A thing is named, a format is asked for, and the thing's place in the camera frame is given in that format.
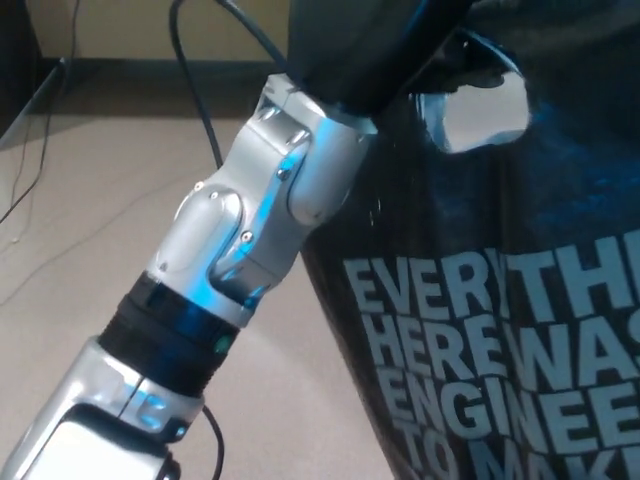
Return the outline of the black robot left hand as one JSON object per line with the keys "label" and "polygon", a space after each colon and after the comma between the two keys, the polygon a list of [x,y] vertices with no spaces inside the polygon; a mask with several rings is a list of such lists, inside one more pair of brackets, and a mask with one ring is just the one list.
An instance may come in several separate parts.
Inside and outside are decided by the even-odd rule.
{"label": "black robot left hand", "polygon": [[384,110],[426,68],[470,1],[293,1],[288,63],[312,97],[358,116]]}

